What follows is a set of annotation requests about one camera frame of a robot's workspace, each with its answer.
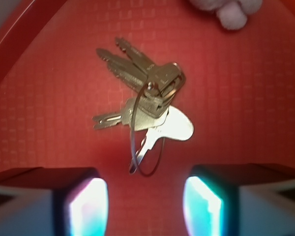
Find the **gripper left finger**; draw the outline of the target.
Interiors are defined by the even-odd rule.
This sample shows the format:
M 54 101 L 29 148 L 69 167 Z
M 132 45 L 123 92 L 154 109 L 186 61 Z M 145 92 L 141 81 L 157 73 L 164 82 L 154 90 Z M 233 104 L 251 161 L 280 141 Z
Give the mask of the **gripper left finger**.
M 108 186 L 93 167 L 0 172 L 0 236 L 103 236 Z

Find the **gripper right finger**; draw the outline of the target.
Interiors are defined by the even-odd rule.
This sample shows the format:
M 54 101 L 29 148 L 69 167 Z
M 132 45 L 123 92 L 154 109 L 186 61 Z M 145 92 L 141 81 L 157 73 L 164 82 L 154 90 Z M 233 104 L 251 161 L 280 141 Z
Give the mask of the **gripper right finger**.
M 195 165 L 182 208 L 190 236 L 295 236 L 295 168 Z

